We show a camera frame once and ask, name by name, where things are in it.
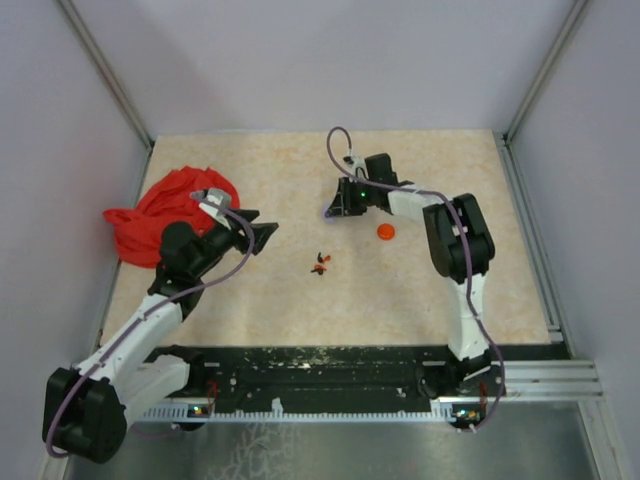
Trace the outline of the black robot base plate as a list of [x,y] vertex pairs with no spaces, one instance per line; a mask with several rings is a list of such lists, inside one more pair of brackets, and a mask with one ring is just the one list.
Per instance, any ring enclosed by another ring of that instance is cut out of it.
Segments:
[[196,377],[171,400],[213,401],[214,410],[286,414],[425,413],[447,397],[496,396],[504,374],[490,368],[458,382],[445,346],[197,347]]

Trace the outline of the lilac earbud charging case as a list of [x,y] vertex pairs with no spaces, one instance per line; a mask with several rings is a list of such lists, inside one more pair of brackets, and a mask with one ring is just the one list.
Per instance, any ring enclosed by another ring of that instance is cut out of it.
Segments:
[[336,216],[335,216],[335,214],[334,214],[334,212],[333,212],[333,210],[331,208],[327,208],[324,211],[324,218],[326,220],[329,220],[329,221],[333,221],[336,218]]

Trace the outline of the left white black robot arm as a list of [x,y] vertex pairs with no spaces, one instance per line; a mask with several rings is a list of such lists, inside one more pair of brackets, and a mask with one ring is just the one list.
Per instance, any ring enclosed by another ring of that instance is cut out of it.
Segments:
[[209,286],[203,276],[229,250],[245,258],[263,250],[279,225],[257,222],[259,214],[217,207],[215,225],[203,235],[182,221],[164,228],[155,279],[137,310],[90,357],[47,380],[42,440],[50,457],[102,464],[155,403],[174,392],[194,397],[206,389],[208,373],[197,353],[172,347],[154,361],[148,357],[192,313]]

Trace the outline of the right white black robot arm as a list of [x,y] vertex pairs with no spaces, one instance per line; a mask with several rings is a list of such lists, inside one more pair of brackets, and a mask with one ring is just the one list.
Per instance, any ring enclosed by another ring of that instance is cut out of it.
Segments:
[[447,197],[400,182],[386,153],[362,158],[350,152],[338,168],[344,175],[326,217],[361,216],[375,207],[424,227],[431,262],[449,282],[453,298],[447,384],[458,395],[470,395],[490,368],[491,341],[482,325],[482,309],[496,252],[476,197],[469,193]]

